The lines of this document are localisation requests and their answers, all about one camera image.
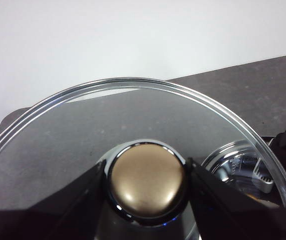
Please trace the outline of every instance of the white wall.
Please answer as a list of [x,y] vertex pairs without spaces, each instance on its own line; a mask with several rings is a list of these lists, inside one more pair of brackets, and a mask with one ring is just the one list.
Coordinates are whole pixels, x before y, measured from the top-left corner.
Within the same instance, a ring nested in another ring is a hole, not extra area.
[[0,0],[0,122],[73,85],[286,55],[286,0]]

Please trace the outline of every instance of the metal rim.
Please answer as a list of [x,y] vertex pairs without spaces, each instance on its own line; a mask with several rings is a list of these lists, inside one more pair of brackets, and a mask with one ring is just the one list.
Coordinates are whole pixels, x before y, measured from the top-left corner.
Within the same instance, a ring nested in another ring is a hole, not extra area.
[[21,129],[27,126],[30,122],[32,122],[34,119],[39,117],[41,114],[55,107],[56,105],[66,102],[67,100],[70,100],[71,98],[74,98],[75,93],[79,92],[79,95],[80,95],[81,91],[84,91],[89,88],[97,87],[97,86],[103,86],[104,84],[110,84],[110,83],[123,84],[123,87],[120,85],[119,88],[126,88],[126,86],[127,88],[130,88],[129,86],[130,82],[141,83],[141,84],[144,84],[144,83],[152,84],[152,85],[158,86],[159,88],[167,87],[171,89],[172,91],[170,91],[169,89],[168,90],[163,89],[163,91],[171,92],[176,95],[188,98],[194,102],[197,102],[207,107],[208,109],[211,109],[212,111],[220,115],[222,118],[229,121],[234,127],[239,129],[239,131],[249,140],[249,142],[253,145],[253,147],[258,150],[261,157],[269,162],[267,164],[268,166],[267,168],[270,171],[272,177],[274,179],[277,178],[277,181],[275,181],[275,183],[282,197],[284,206],[286,206],[286,187],[284,187],[286,186],[286,172],[284,168],[282,167],[281,163],[277,160],[274,153],[267,146],[267,144],[260,138],[260,136],[249,125],[247,125],[240,117],[238,117],[235,113],[233,113],[231,110],[229,110],[222,104],[218,103],[217,101],[205,96],[204,94],[194,91],[190,88],[187,88],[187,87],[175,84],[175,83],[170,83],[167,81],[162,81],[162,80],[156,80],[156,79],[151,79],[151,78],[138,78],[138,77],[109,78],[109,79],[102,79],[102,80],[87,82],[87,83],[80,84],[80,85],[68,88],[66,90],[60,91],[40,101],[39,103],[31,107],[28,111],[26,111],[24,114],[22,114],[11,125],[9,125],[0,134],[0,150],[6,145],[7,142],[11,140],[11,138],[13,138]]

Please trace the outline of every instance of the glass lid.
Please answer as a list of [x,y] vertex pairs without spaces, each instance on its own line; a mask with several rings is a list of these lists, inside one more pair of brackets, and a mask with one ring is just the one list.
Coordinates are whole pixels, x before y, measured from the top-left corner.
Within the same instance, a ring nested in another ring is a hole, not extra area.
[[170,82],[113,78],[52,95],[0,134],[0,210],[35,205],[141,139],[164,143],[262,204],[286,207],[284,169],[233,112]]

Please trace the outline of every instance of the glass surface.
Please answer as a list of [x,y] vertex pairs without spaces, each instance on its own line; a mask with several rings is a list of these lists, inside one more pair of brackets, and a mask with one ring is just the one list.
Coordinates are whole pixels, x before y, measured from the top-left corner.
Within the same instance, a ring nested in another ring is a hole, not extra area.
[[151,79],[79,85],[38,103],[0,135],[0,209],[25,209],[63,188],[108,150],[136,139],[172,146],[200,164],[245,141],[267,166],[286,207],[286,174],[236,115],[182,86]]

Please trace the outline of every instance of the lid knob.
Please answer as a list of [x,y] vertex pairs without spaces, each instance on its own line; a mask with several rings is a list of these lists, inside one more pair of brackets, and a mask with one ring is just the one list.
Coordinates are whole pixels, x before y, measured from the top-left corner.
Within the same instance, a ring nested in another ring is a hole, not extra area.
[[110,184],[118,207],[139,218],[156,218],[170,212],[182,199],[185,171],[167,147],[136,144],[115,159]]

